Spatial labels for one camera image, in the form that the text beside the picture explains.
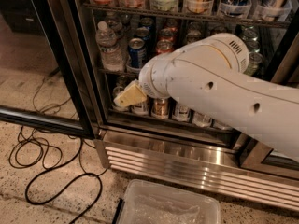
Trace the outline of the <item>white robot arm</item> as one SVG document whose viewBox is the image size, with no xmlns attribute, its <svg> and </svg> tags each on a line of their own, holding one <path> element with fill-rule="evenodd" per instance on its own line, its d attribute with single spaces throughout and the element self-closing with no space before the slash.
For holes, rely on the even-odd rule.
<svg viewBox="0 0 299 224">
<path fill-rule="evenodd" d="M 240 38 L 216 34 L 152 58 L 114 103 L 171 97 L 299 161 L 299 90 L 243 74 L 248 64 Z"/>
</svg>

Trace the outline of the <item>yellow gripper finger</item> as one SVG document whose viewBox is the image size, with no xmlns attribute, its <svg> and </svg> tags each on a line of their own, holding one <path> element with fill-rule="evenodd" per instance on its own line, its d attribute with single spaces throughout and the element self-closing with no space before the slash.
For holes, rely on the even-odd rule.
<svg viewBox="0 0 299 224">
<path fill-rule="evenodd" d="M 147 100 L 147 94 L 144 93 L 137 80 L 132 81 L 115 98 L 114 103 L 119 107 L 136 105 Z"/>
</svg>

